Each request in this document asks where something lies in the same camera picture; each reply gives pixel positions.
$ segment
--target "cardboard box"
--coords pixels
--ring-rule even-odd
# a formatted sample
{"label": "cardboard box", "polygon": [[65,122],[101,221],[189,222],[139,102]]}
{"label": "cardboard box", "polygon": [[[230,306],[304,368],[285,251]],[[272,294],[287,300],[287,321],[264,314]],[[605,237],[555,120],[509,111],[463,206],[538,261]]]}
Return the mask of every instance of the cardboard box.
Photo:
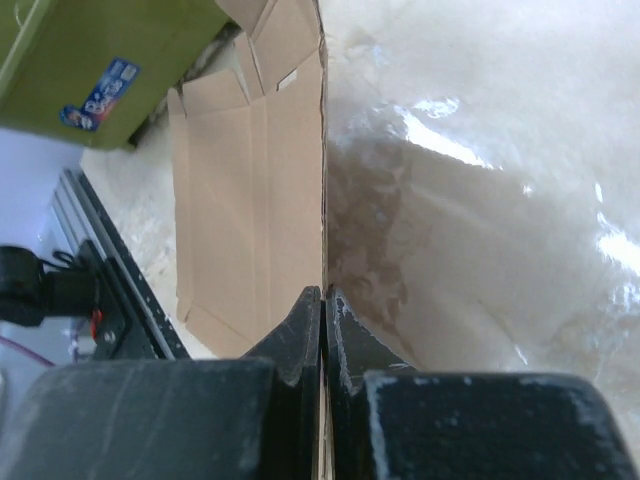
{"label": "cardboard box", "polygon": [[314,0],[218,0],[240,73],[169,92],[178,317],[242,355],[324,285],[326,54]]}

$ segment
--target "sticker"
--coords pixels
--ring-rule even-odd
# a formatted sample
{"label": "sticker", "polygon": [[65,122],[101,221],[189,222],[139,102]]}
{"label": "sticker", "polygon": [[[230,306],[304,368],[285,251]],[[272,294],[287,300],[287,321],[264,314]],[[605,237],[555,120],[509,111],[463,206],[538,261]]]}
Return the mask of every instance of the sticker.
{"label": "sticker", "polygon": [[95,132],[139,72],[138,65],[115,58],[81,107],[66,105],[60,110],[60,121],[70,127]]}

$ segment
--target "green bin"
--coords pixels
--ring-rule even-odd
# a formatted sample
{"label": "green bin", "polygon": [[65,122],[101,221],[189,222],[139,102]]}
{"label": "green bin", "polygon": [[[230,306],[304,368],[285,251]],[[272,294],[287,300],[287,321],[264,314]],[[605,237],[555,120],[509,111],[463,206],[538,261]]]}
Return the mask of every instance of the green bin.
{"label": "green bin", "polygon": [[125,147],[228,20],[214,0],[0,0],[0,126]]}

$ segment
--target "plastic sheet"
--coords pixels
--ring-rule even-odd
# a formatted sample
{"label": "plastic sheet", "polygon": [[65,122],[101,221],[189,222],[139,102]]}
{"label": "plastic sheet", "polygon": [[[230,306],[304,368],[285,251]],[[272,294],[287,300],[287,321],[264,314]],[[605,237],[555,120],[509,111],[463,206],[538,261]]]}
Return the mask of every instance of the plastic sheet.
{"label": "plastic sheet", "polygon": [[640,7],[325,0],[329,275],[426,370],[586,377],[640,453]]}

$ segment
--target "purple cable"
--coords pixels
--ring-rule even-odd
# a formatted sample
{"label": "purple cable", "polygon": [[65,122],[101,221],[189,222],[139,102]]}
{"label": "purple cable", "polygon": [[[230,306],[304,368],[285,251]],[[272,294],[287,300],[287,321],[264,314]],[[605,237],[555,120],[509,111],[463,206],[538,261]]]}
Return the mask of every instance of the purple cable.
{"label": "purple cable", "polygon": [[0,335],[0,344],[5,345],[9,348],[13,348],[17,352],[20,352],[23,355],[29,357],[31,360],[38,362],[40,365],[44,365],[45,367],[55,366],[55,364],[51,360],[47,360],[39,353],[36,353],[33,350],[28,349],[24,345],[20,345],[18,342],[14,342],[10,338],[3,337],[2,335]]}

